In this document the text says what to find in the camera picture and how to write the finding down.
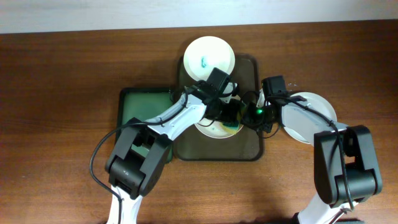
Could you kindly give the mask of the green and yellow sponge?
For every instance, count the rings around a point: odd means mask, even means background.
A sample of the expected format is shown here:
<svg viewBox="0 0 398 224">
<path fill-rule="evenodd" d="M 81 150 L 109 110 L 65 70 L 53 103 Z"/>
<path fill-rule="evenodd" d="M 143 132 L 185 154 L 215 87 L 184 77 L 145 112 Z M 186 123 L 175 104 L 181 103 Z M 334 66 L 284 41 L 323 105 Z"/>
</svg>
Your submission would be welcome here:
<svg viewBox="0 0 398 224">
<path fill-rule="evenodd" d="M 222 112 L 221 127 L 224 131 L 229 134 L 236 134 L 241 128 L 241 121 L 243 119 L 243 113 L 245 106 L 238 106 L 234 108 L 225 109 Z"/>
</svg>

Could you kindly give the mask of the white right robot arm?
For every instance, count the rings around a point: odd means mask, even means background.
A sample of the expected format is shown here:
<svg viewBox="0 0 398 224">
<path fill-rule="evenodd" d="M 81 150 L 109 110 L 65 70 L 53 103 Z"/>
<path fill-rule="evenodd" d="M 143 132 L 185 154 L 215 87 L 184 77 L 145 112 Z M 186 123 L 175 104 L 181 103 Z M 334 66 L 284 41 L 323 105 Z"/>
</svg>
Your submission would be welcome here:
<svg viewBox="0 0 398 224">
<path fill-rule="evenodd" d="M 382 178 L 370 130 L 348 126 L 317 111 L 302 96 L 269 96 L 261 107 L 248 104 L 245 126 L 268 132 L 274 123 L 290 128 L 314 148 L 316 194 L 293 223 L 336 223 L 382 190 Z"/>
</svg>

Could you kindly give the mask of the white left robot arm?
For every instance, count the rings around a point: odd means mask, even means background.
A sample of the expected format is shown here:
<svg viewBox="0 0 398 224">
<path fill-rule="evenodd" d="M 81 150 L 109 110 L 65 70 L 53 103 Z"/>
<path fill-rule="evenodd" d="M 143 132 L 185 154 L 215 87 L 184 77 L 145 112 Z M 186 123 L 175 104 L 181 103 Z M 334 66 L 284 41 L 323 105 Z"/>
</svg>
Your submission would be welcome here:
<svg viewBox="0 0 398 224">
<path fill-rule="evenodd" d="M 230 122 L 239 104 L 237 85 L 222 89 L 206 83 L 184 89 L 180 99 L 146 121 L 130 119 L 118 127 L 119 137 L 107 162 L 108 190 L 113 199 L 108 223 L 136 223 L 142 199 L 154 188 L 167 163 L 173 141 L 203 118 Z"/>
</svg>

